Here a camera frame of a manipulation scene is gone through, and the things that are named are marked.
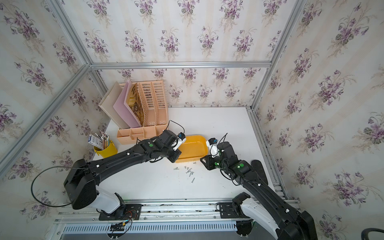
robotic arm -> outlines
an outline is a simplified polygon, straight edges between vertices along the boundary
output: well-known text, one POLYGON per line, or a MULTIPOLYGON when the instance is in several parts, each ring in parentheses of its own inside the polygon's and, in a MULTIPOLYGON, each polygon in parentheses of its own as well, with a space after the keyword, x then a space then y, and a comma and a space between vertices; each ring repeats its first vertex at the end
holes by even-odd
MULTIPOLYGON (((99 184, 127 167, 152 159, 151 162, 156 162, 166 157, 175 162, 181 154, 177 148, 185 140, 183 133, 175 135, 164 130, 160 136, 142 140, 111 157, 91 162, 84 159, 76 161, 64 181, 73 209, 92 206, 101 209, 109 220, 123 219, 128 209, 120 195, 105 191, 99 184)), ((232 202, 237 217, 254 219, 278 240, 317 240, 312 216, 306 211, 300 213, 281 199, 250 164, 238 160, 229 142, 217 144, 216 139, 210 139, 207 145, 211 155, 200 160, 205 167, 208 170, 219 168, 231 180, 247 189, 262 205, 243 192, 232 202)))
POLYGON ((111 157, 97 161, 86 162, 80 159, 73 164, 64 181, 64 188, 73 209, 87 206, 102 209, 109 215, 110 220, 121 219, 127 211, 124 201, 119 194, 111 194, 99 187, 99 184, 113 174, 135 164, 155 159, 159 161, 166 157, 175 162, 181 154, 177 148, 185 142, 183 133, 175 135, 164 130, 158 137, 145 139, 130 149, 111 157))
POLYGON ((212 144, 209 144, 209 149, 218 154, 205 156, 200 161, 208 170, 219 168, 231 180, 247 189, 263 206, 243 192, 232 200, 238 217, 252 218, 278 240, 317 240, 314 220, 307 211, 300 213, 279 197, 249 163, 238 160, 229 142, 216 142, 210 139, 212 144))

floral wallpaper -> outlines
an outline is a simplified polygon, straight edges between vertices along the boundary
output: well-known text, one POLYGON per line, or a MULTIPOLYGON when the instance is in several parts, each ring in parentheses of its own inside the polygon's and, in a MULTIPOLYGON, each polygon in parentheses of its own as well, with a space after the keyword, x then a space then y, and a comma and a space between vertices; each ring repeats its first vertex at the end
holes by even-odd
POLYGON ((383 1, 308 0, 256 109, 319 239, 384 229, 383 37, 383 1))
POLYGON ((79 68, 45 1, 0 1, 0 157, 79 68))
POLYGON ((108 88, 116 81, 164 80, 169 107, 244 107, 251 105, 265 72, 266 68, 180 68, 102 70, 99 74, 108 88))
MULTIPOLYGON (((11 221, 4 223, 5 227, 0 232, 1 239, 44 239, 58 209, 46 207, 33 200, 29 190, 31 181, 43 169, 59 166, 42 174, 33 188, 36 197, 46 204, 62 205, 68 202, 63 186, 63 179, 70 170, 68 167, 72 167, 75 161, 82 158, 86 161, 92 160, 94 151, 87 143, 88 135, 105 130, 109 122, 109 118, 94 107, 100 100, 101 96, 92 82, 88 78, 82 80, 0 180, 1 195, 12 196, 1 198, 1 212, 13 216, 11 221), (12 228, 15 224, 23 226, 23 231, 15 233, 12 228)), ((8 113, 8 106, 3 105, 1 108, 6 115, 2 121, 5 127, 9 127, 15 121, 10 124, 8 122, 18 117, 8 113)))
MULTIPOLYGON (((0 18, 2 158, 81 64, 45 0, 0 0, 0 18)), ((44 239, 58 210, 33 200, 31 181, 43 169, 60 166, 38 178, 34 190, 46 204, 68 202, 63 188, 67 167, 92 159, 85 134, 105 129, 109 120, 98 107, 100 100, 92 82, 82 80, 0 179, 0 211, 12 216, 2 222, 0 239, 44 239), (22 231, 15 232, 15 225, 22 231)))
MULTIPOLYGON (((92 60, 112 63, 269 60, 295 4, 294 0, 64 2, 92 60)), ((321 3, 309 7, 305 23, 321 9, 321 3)))

yellow plastic tray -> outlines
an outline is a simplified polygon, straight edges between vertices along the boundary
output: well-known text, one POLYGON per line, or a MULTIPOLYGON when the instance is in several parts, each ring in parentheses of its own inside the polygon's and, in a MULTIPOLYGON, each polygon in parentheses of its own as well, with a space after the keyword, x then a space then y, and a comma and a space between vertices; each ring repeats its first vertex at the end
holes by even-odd
POLYGON ((200 158, 208 154, 206 139, 201 135, 187 136, 185 143, 178 148, 181 151, 180 157, 176 162, 199 161, 200 158))

mounting plate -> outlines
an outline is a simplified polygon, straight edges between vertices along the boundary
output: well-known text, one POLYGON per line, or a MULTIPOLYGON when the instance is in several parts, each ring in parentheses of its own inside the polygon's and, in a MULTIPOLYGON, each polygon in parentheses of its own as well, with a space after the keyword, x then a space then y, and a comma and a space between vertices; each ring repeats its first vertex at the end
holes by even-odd
MULTIPOLYGON (((136 211, 136 216, 135 216, 135 214, 133 214, 133 216, 135 216, 135 218, 133 218, 132 220, 138 220, 140 217, 140 213, 141 213, 141 206, 142 206, 141 204, 126 204, 127 212, 126 212, 125 216, 119 220, 127 220, 130 217, 132 217, 131 213, 129 212, 132 210, 136 211)), ((116 219, 111 219, 104 212, 100 213, 99 221, 108 221, 108 220, 116 220, 116 219)))

black cable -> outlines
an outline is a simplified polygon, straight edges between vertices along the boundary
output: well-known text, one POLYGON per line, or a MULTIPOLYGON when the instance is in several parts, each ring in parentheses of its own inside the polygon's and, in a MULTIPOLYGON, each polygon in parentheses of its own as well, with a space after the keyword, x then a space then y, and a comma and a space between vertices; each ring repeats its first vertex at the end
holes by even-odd
MULTIPOLYGON (((47 206, 47 207, 65 207, 65 206, 68 206, 68 205, 71 205, 71 203, 68 203, 68 204, 64 204, 64 205, 60 205, 60 206, 53 206, 53 205, 48 205, 48 204, 45 204, 43 202, 41 202, 40 200, 38 200, 35 195, 33 194, 33 183, 35 182, 35 180, 37 179, 38 176, 40 176, 40 174, 42 174, 43 172, 49 170, 49 169, 52 169, 52 168, 56 168, 56 167, 61 167, 63 168, 63 166, 54 166, 54 167, 49 167, 43 171, 41 171, 32 181, 31 183, 31 194, 32 194, 32 197, 40 204, 44 205, 44 206, 47 206)), ((69 169, 91 169, 91 168, 95 168, 96 166, 94 167, 85 167, 85 168, 75 168, 75 167, 65 167, 65 168, 69 168, 69 169)))
MULTIPOLYGON (((172 120, 169 120, 169 122, 168 122, 168 125, 167 125, 167 127, 166 127, 166 129, 168 128, 168 126, 169 126, 169 123, 170 122, 174 122, 174 121, 172 121, 172 120)), ((181 126, 180 124, 178 124, 177 122, 174 122, 174 123, 176 123, 177 125, 179 125, 182 129, 183 129, 183 134, 185 133, 185 129, 183 128, 183 126, 181 126)))

